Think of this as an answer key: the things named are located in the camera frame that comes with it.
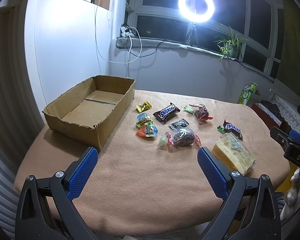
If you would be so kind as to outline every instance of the ring light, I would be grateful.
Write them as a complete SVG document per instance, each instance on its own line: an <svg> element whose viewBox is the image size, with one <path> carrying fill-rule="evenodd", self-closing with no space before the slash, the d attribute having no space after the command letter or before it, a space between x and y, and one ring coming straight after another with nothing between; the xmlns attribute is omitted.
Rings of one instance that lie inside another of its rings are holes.
<svg viewBox="0 0 300 240"><path fill-rule="evenodd" d="M192 22L205 22L208 21L213 13L214 13L214 5L212 0L205 0L208 5L208 10L205 14L198 15L196 13L191 12L186 5L186 0L179 0L178 5L180 9L180 13Z"/></svg>

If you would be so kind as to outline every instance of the window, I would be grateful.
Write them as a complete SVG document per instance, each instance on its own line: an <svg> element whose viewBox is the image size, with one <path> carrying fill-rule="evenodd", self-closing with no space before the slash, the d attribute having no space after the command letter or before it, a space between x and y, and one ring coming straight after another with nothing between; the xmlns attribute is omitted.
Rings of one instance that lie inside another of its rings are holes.
<svg viewBox="0 0 300 240"><path fill-rule="evenodd" d="M248 65L257 68L258 70L264 71L266 61L267 58L265 56L250 48L248 45L246 46L243 57L244 63L247 63Z"/></svg>
<svg viewBox="0 0 300 240"><path fill-rule="evenodd" d="M207 11L204 0L187 0L197 14ZM210 20L196 23L194 33L186 40L192 24L178 9L178 0L127 0L125 22L136 27L141 37L198 46L220 53L217 36L226 37L229 26L240 39L242 62L275 77L279 68L283 38L282 0L213 0L215 12Z"/></svg>

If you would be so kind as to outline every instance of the cardboard box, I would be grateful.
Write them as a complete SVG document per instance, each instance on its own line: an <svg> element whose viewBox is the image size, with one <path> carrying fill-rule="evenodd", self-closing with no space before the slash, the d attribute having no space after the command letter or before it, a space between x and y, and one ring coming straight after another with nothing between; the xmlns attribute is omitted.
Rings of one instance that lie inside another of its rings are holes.
<svg viewBox="0 0 300 240"><path fill-rule="evenodd" d="M71 88L43 110L51 130L100 150L134 98L133 79L96 76Z"/></svg>

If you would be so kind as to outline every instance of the white corrugated panel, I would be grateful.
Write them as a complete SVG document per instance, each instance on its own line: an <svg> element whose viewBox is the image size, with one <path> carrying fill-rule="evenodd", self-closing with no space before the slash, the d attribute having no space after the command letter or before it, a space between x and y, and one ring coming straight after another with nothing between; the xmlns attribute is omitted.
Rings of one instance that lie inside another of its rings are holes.
<svg viewBox="0 0 300 240"><path fill-rule="evenodd" d="M0 225L12 239L19 200L13 183L27 150L43 127L39 111L33 111L32 92L27 90L30 84L22 53L24 14L22 3L0 11Z"/></svg>

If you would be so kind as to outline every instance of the packaged bread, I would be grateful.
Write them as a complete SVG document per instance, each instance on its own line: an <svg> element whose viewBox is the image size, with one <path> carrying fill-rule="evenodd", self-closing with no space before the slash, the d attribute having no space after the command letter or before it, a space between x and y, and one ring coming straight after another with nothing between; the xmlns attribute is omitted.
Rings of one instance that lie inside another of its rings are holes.
<svg viewBox="0 0 300 240"><path fill-rule="evenodd" d="M252 170L256 161L233 133L222 135L212 149L213 155L229 170L239 171L243 176Z"/></svg>

